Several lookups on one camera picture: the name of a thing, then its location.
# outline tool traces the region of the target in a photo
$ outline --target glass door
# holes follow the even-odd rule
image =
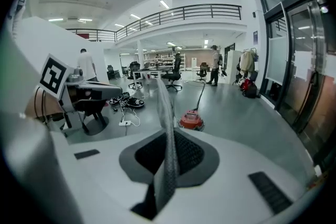
[[[317,1],[288,12],[291,27],[289,84],[279,113],[299,134],[312,154],[314,142],[303,132],[318,101],[323,84],[325,57],[320,8]]]

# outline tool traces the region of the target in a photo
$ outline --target white shirt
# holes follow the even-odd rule
[[[96,76],[95,70],[93,69],[92,56],[88,52],[83,52],[78,57],[77,66],[83,70],[83,77],[85,80],[92,79]]]

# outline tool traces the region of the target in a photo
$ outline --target person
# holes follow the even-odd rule
[[[85,49],[80,50],[77,66],[83,70],[83,77],[85,80],[98,81],[96,67],[93,63],[92,56]]]
[[[211,76],[210,76],[210,81],[208,81],[206,84],[212,84],[212,81],[215,80],[215,83],[213,86],[217,86],[218,83],[218,71],[219,71],[219,53],[217,51],[217,46],[212,45],[212,60],[213,60],[213,66],[211,70]]]

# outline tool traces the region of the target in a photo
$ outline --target metal railing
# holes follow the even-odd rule
[[[103,41],[103,42],[111,42],[111,41],[115,42],[116,41],[115,31],[90,29],[90,28],[69,28],[67,30],[73,32],[74,34],[78,34],[79,36],[88,34],[89,41]]]
[[[241,20],[241,6],[230,4],[199,4],[171,8],[143,17],[118,31],[99,29],[67,29],[75,34],[89,34],[91,41],[117,41],[149,28],[188,19],[222,18]]]

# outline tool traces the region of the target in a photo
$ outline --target black office chair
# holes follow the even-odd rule
[[[202,64],[199,66],[199,72],[196,73],[198,76],[200,76],[199,81],[206,81],[205,79],[203,79],[204,77],[206,77],[206,71],[208,70],[208,65],[205,62],[202,62]]]
[[[134,80],[133,72],[134,72],[134,71],[137,71],[137,70],[140,69],[140,64],[139,64],[138,62],[131,62],[131,64],[130,64],[130,69],[131,69],[131,74],[130,74],[130,76],[128,77],[128,79]],[[140,74],[140,73],[135,73],[135,79],[138,79],[138,78],[140,78],[140,77],[141,77],[141,74]],[[137,84],[140,85],[140,86],[142,87],[142,82],[137,81]],[[128,85],[128,88],[130,88],[131,85],[132,85],[132,89],[134,89],[134,88],[135,88],[135,84],[134,84],[134,82],[131,83],[131,84],[129,84],[129,85]]]
[[[181,59],[180,59],[180,57],[178,57],[178,58],[175,59],[173,73],[164,74],[162,76],[163,79],[168,79],[168,81],[172,81],[171,84],[166,85],[167,89],[172,87],[177,92],[182,90],[182,86],[181,85],[175,85],[174,84],[175,80],[179,80],[181,78],[180,65],[181,65]]]

